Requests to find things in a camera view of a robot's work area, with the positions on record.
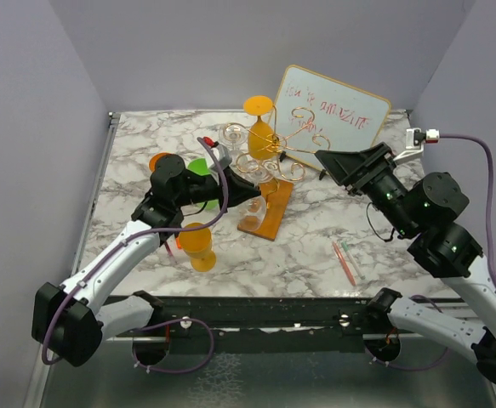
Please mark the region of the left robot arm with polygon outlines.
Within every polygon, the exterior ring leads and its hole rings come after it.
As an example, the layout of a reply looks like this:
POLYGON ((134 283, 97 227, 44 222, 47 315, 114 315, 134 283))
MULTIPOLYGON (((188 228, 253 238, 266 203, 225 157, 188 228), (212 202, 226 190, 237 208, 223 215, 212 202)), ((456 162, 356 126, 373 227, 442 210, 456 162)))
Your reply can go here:
POLYGON ((137 328, 150 336, 163 315, 150 300, 132 296, 120 310, 123 324, 103 320, 101 310, 118 284, 143 259, 174 235, 200 235, 227 210, 261 195, 259 187, 230 168, 226 153, 208 153, 212 172, 199 175, 177 155, 155 162, 151 187, 117 238, 88 266, 59 285, 45 283, 35 296, 31 335, 42 345, 42 362, 80 366, 105 335, 137 328))

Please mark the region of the yellow plastic wine glass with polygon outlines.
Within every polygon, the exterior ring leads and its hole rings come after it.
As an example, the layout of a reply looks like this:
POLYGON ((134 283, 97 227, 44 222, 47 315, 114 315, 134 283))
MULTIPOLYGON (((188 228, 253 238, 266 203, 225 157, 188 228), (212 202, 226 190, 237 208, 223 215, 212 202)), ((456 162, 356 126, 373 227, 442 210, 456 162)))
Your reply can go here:
POLYGON ((179 233, 182 250, 190 258, 191 266, 199 272, 208 272, 216 264, 209 228, 179 233))
POLYGON ((256 117, 256 122, 248 130, 248 153, 257 161, 270 160, 276 154, 274 130, 263 120, 272 108, 272 100, 264 95, 252 96, 243 104, 244 111, 256 117))

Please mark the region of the clear wine glass front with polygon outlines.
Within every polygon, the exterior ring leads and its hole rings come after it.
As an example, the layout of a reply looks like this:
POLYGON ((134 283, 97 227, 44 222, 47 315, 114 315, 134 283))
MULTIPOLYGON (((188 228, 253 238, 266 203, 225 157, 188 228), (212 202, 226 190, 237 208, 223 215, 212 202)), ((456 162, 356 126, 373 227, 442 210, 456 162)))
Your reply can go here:
MULTIPOLYGON (((252 182, 255 187, 259 187, 260 190, 262 190, 264 183, 272 180, 271 173, 255 160, 249 160, 245 164, 239 164, 238 169, 245 170, 243 176, 252 182)), ((248 232, 256 231, 265 219, 266 210, 267 203, 264 193, 244 202, 239 207, 239 229, 248 232)))

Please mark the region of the yellow plastic wine glass front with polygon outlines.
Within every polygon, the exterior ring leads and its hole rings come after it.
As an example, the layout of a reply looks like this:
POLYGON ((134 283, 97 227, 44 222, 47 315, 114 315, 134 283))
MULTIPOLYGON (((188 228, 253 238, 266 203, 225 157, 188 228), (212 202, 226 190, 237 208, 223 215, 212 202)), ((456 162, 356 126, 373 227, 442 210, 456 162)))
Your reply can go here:
POLYGON ((191 266, 199 272, 208 272, 216 264, 209 228, 179 233, 182 250, 190 258, 191 266))

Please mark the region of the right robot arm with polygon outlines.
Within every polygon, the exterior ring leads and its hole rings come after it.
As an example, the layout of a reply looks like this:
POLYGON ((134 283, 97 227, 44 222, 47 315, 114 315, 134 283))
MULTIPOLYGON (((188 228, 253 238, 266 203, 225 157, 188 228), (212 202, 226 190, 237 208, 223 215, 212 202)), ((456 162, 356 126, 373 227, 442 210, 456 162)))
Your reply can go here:
POLYGON ((406 189, 384 143, 361 152, 319 150, 315 156, 336 184, 367 196, 398 235, 411 240, 413 260, 453 289, 480 320, 453 318, 383 288, 368 304, 368 326, 375 332, 394 326, 427 337, 475 363, 496 385, 496 274, 489 256, 456 222, 469 203, 459 185, 449 173, 430 173, 406 189))

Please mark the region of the clear wine glass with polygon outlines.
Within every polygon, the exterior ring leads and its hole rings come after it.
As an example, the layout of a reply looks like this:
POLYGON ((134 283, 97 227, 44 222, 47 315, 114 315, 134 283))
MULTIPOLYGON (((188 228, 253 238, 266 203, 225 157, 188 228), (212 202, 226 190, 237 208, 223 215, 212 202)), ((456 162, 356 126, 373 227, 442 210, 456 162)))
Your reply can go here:
MULTIPOLYGON (((259 187, 260 190, 262 190, 264 183, 272 180, 271 173, 255 160, 249 160, 245 164, 239 164, 238 169, 245 170, 243 176, 252 182, 255 187, 259 187)), ((266 210, 267 203, 264 193, 244 202, 239 207, 239 229, 248 232, 256 231, 265 219, 266 210)))
POLYGON ((219 128, 219 142, 230 150, 240 150, 248 139, 248 130, 240 123, 228 122, 219 128))

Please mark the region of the green plastic wine glass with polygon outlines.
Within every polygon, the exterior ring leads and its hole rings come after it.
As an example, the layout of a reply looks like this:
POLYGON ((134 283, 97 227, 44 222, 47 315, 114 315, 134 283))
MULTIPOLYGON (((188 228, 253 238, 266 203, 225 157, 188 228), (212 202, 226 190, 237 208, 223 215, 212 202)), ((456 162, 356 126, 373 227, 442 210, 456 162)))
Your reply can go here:
MULTIPOLYGON (((187 165, 187 168, 197 175, 207 176, 210 174, 210 171, 208 170, 208 165, 204 158, 198 158, 194 161, 191 161, 187 165)), ((200 208, 203 208, 205 211, 210 211, 215 209, 218 206, 218 204, 219 202, 217 200, 212 200, 212 201, 208 201, 206 204, 199 203, 198 206, 200 208)))

